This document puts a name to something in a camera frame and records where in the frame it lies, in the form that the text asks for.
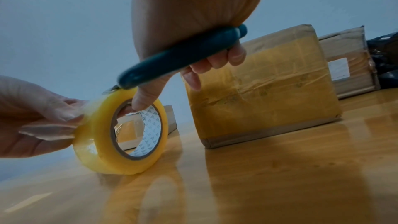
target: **table surface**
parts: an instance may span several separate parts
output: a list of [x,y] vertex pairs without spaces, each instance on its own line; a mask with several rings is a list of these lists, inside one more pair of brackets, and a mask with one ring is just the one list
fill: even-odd
[[179,125],[140,175],[67,159],[0,183],[0,223],[397,223],[398,89],[341,105],[339,122],[213,150]]

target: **blue scissor handle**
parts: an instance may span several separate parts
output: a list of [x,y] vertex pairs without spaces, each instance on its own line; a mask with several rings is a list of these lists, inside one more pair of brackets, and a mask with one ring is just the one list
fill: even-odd
[[135,88],[151,80],[183,69],[236,44],[248,33],[245,25],[223,27],[183,41],[132,66],[119,75],[117,86]]

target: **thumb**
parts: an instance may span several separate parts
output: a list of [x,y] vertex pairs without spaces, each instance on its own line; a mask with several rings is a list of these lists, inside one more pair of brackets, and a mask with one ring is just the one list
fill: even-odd
[[66,103],[62,96],[38,86],[29,85],[22,94],[24,103],[53,122],[67,122],[80,117],[81,108]]
[[147,84],[138,87],[138,91],[133,97],[131,107],[135,111],[140,111],[151,106],[161,94],[166,83],[174,74],[163,76]]

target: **white wall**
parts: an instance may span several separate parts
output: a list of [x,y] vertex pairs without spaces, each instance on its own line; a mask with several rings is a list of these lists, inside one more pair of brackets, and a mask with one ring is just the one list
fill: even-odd
[[[318,35],[364,24],[370,39],[398,29],[397,3],[262,0],[246,22],[249,33],[243,41],[303,23],[312,24]],[[138,62],[130,8],[130,0],[0,0],[0,74],[65,96],[95,98]],[[178,123],[192,119],[179,76],[160,99],[174,107]],[[0,160],[0,180],[70,155],[67,149],[29,160]]]

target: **scissor handle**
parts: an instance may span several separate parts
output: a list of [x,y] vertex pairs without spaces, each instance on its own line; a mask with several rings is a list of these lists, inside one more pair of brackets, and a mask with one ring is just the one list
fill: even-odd
[[117,84],[122,89],[135,88],[228,49],[247,33],[247,27],[242,24],[197,35],[125,70]]

